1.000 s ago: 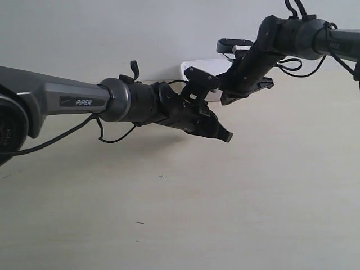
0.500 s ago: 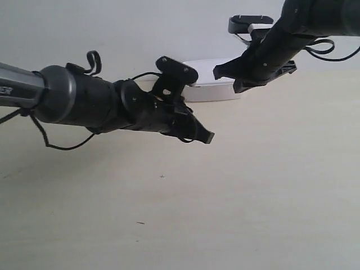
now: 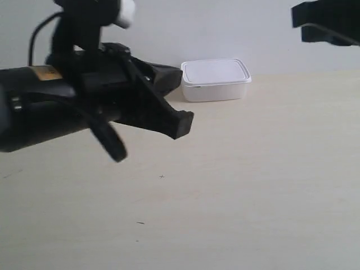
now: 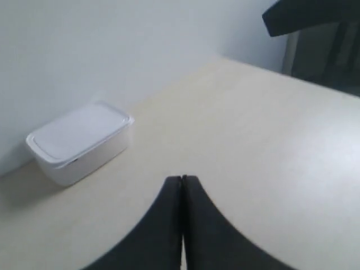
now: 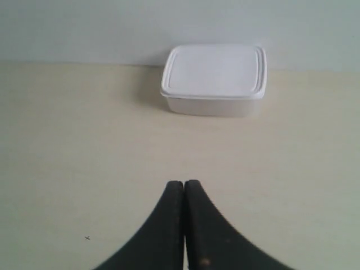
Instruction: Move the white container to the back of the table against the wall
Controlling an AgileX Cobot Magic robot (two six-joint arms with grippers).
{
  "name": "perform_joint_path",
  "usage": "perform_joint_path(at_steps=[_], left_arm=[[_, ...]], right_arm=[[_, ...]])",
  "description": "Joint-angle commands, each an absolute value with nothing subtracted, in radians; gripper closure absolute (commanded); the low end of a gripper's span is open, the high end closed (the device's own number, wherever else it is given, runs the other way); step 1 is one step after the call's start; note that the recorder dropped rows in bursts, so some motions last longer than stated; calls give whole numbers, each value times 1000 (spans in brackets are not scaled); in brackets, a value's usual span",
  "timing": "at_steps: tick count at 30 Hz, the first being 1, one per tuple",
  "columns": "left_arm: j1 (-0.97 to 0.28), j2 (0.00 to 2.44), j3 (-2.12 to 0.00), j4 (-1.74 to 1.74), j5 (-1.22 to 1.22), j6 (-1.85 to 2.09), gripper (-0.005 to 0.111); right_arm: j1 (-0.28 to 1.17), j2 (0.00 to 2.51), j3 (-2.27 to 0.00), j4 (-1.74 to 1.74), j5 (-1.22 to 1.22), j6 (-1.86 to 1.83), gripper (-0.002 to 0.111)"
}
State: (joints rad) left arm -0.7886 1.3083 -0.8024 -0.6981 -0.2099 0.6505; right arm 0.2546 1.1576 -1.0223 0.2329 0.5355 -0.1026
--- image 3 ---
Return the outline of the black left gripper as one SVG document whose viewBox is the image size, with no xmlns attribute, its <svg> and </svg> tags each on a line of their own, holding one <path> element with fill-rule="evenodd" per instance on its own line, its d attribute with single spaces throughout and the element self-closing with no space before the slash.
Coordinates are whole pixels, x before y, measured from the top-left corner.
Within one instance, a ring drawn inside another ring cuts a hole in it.
<svg viewBox="0 0 360 270">
<path fill-rule="evenodd" d="M 107 122 L 162 133 L 174 140 L 189 134 L 194 113 L 177 111 L 165 100 L 181 85 L 181 69 L 142 61 L 120 43 L 106 43 L 100 52 L 97 70 L 54 66 L 80 92 L 75 96 L 73 89 L 65 88 L 67 104 L 52 101 L 45 105 L 45 132 L 86 129 L 83 105 Z"/>
</svg>

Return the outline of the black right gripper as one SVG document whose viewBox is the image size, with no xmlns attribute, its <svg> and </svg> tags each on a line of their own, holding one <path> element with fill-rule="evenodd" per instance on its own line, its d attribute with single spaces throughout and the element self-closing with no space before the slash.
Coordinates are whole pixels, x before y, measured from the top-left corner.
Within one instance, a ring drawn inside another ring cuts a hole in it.
<svg viewBox="0 0 360 270">
<path fill-rule="evenodd" d="M 291 8 L 305 43 L 359 46 L 359 1 L 305 1 Z"/>
</svg>

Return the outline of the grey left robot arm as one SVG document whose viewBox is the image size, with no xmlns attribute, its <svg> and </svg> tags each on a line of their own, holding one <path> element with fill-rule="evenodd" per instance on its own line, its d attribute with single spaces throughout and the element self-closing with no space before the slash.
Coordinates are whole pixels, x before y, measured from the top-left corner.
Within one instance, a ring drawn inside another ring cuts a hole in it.
<svg viewBox="0 0 360 270">
<path fill-rule="evenodd" d="M 89 129 L 115 160 L 127 157 L 113 128 L 119 123 L 164 134 L 187 135 L 193 112 L 165 97 L 179 87 L 179 68 L 132 56 L 120 43 L 104 43 L 89 60 L 84 51 L 51 54 L 43 66 L 1 71 L 1 151 L 13 152 Z"/>
</svg>

